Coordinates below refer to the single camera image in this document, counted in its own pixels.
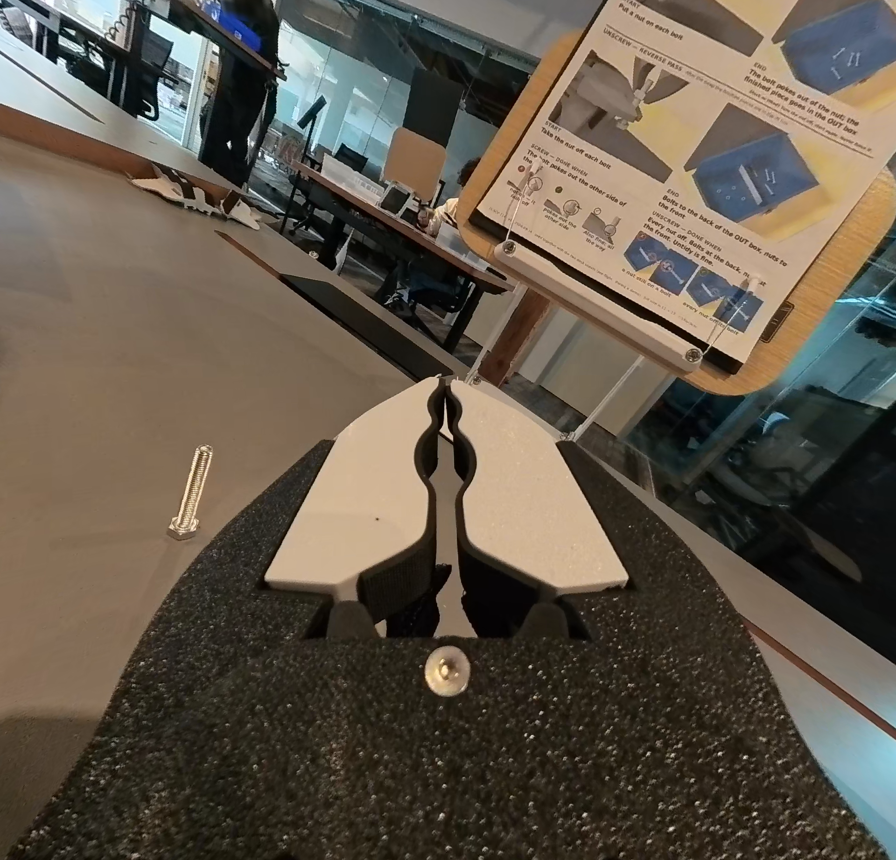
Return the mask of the black office chair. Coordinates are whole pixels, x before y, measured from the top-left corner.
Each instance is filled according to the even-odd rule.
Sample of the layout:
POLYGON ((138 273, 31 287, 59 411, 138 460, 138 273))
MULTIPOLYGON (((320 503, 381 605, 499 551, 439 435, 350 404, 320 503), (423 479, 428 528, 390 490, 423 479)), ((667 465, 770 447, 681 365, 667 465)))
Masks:
POLYGON ((110 66, 107 100, 135 118, 156 122, 160 118, 159 87, 173 42, 141 26, 130 47, 110 66))

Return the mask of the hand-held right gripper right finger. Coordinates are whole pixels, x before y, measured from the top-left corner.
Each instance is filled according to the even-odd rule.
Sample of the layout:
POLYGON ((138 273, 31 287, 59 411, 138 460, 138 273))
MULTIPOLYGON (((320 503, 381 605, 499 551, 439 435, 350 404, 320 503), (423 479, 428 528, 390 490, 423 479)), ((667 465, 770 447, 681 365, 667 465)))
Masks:
POLYGON ((625 587, 629 575, 560 442, 534 419, 464 381, 446 407, 454 439, 459 555, 541 597, 625 587))

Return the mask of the wooden display board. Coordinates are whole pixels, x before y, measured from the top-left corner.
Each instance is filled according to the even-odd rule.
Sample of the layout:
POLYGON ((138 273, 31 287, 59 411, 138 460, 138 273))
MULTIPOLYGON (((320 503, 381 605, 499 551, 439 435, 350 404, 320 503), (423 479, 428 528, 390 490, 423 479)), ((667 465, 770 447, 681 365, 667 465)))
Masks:
MULTIPOLYGON (((551 84, 572 57, 581 35, 581 30, 566 33, 544 52, 534 75, 462 191, 458 220, 462 236, 477 255, 494 267, 491 252, 498 241, 475 226, 471 216, 489 184, 509 160, 538 106, 546 99, 551 84)), ((794 308, 770 342, 757 344, 738 373, 723 373, 705 361, 697 372, 681 375, 685 382, 715 395, 747 395, 775 381, 878 247, 894 222, 894 211, 894 176, 889 168, 884 168, 791 291, 787 301, 794 308)), ((496 335, 487 340, 491 352, 480 370, 482 378, 497 387, 517 368, 543 320, 556 306, 534 289, 509 277, 517 282, 517 287, 503 321, 497 325, 496 335)))

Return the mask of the black partition panel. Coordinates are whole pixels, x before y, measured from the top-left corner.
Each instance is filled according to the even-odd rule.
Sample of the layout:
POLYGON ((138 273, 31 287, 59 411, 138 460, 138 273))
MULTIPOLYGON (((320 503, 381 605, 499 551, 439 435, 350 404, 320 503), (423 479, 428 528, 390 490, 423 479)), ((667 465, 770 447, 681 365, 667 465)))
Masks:
POLYGON ((430 70, 414 70, 402 127, 447 148, 463 86, 430 70))

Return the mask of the white clip bar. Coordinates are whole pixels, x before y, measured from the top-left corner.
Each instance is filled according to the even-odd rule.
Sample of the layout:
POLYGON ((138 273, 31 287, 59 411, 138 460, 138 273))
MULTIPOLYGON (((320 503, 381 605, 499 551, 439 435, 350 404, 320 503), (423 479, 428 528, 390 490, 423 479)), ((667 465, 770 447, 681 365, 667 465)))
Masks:
POLYGON ((491 254, 496 268, 664 370, 681 376, 700 369, 703 352, 695 344, 567 275, 520 242, 499 242, 491 254))

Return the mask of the printed instruction sheet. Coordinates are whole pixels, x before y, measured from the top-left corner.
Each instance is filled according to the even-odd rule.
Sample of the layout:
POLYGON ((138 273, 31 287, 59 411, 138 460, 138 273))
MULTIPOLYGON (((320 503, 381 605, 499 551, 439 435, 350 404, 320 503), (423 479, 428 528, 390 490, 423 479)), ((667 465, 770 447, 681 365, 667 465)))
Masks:
POLYGON ((894 157, 894 0, 604 0, 471 219, 735 374, 894 157))

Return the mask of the torn cardboard piece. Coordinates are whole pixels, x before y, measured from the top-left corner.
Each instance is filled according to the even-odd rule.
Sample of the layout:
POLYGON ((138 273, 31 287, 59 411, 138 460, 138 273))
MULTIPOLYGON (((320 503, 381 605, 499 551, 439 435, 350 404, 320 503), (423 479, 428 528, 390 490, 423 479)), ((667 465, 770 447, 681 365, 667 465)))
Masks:
POLYGON ((232 221, 254 231, 261 229, 262 220, 239 190, 207 190, 199 182, 172 168, 151 164, 151 176, 137 178, 129 173, 131 185, 151 193, 169 204, 208 217, 232 221))

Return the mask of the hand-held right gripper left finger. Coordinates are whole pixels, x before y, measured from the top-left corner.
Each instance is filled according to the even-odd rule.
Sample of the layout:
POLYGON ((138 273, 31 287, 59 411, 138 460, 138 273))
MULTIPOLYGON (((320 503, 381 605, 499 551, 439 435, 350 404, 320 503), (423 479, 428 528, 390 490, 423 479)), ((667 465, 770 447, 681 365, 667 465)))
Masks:
POLYGON ((420 381, 339 433, 266 586, 334 600, 415 600, 429 589, 445 388, 439 377, 420 381))

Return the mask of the blue storage bin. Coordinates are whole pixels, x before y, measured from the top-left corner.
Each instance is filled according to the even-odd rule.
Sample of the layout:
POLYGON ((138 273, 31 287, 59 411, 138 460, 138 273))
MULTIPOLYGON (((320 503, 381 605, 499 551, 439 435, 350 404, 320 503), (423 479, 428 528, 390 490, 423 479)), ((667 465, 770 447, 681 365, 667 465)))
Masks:
POLYGON ((221 29, 247 45, 254 42, 254 32, 240 17, 227 10, 219 0, 201 0, 202 11, 209 15, 221 29))

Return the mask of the black mat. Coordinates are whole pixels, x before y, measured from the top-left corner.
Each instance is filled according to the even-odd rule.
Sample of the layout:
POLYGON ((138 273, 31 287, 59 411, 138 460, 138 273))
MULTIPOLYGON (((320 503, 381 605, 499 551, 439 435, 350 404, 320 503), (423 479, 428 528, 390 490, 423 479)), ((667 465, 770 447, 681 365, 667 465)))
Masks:
POLYGON ((394 327, 389 313, 382 316, 371 311, 338 286, 299 275, 281 274, 279 281, 412 380, 455 374, 449 364, 432 355, 429 344, 419 345, 394 327))

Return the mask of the black monitor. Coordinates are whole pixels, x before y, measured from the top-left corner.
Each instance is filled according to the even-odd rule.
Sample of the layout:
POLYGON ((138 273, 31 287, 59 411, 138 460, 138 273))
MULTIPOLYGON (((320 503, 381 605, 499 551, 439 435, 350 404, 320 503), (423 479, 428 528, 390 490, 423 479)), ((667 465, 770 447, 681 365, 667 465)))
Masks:
POLYGON ((306 155, 312 148, 317 121, 326 105, 326 97, 322 94, 318 95, 315 98, 315 101, 308 107, 297 122, 297 130, 305 137, 305 145, 302 151, 304 155, 306 155))

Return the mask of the tall standing desk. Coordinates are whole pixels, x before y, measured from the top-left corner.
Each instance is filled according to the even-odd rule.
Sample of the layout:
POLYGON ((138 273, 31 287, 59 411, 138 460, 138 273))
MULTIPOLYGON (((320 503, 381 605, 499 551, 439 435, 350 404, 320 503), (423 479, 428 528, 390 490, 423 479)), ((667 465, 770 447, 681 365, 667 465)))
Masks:
MULTIPOLYGON (((260 40, 254 35, 254 42, 247 45, 241 40, 233 37, 228 32, 220 28, 209 15, 205 14, 201 7, 201 0, 129 0, 139 3, 138 9, 144 10, 148 14, 156 15, 158 18, 166 21, 174 28, 185 34, 196 33, 203 38, 212 42, 218 48, 218 65, 220 55, 223 51, 227 51, 233 56, 241 59, 244 63, 253 65, 255 68, 262 70, 268 80, 267 100, 263 108, 261 116, 258 118, 252 129, 249 138, 249 165, 251 170, 248 173, 246 182, 257 159, 261 145, 267 130, 273 121, 276 111, 276 95, 279 83, 286 78, 284 69, 278 56, 278 64, 270 65, 259 54, 260 40)), ((218 74, 216 84, 211 94, 210 101, 214 98, 217 87, 218 74)), ((203 127, 201 125, 201 144, 199 151, 203 152, 203 127)))

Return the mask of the silver hex bolt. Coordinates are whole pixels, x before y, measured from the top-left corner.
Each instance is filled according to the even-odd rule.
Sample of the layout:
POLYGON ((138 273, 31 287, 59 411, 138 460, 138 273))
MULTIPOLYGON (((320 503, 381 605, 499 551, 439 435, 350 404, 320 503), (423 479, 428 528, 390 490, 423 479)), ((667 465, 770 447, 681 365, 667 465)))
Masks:
POLYGON ((168 525, 169 538, 183 541, 196 534, 199 527, 198 508, 212 459, 211 446, 203 444, 196 448, 178 510, 168 525))

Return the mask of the dark wooden desk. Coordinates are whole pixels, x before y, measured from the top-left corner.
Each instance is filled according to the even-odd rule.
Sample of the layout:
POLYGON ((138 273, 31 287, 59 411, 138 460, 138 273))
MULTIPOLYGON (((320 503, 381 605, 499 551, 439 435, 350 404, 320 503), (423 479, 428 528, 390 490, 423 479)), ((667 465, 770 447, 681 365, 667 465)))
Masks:
POLYGON ((314 230, 320 235, 315 252, 317 260, 337 272, 338 253, 352 237, 371 239, 392 261, 385 285, 376 295, 387 302, 399 282, 409 284, 408 323, 425 336, 436 340, 417 309, 446 313, 453 321, 442 349, 452 352, 464 335, 482 298, 511 289, 510 282, 487 264, 477 263, 465 252, 456 252, 439 244, 402 215, 383 209, 364 199, 342 183, 321 171, 299 163, 292 176, 287 214, 296 220, 296 229, 314 230))

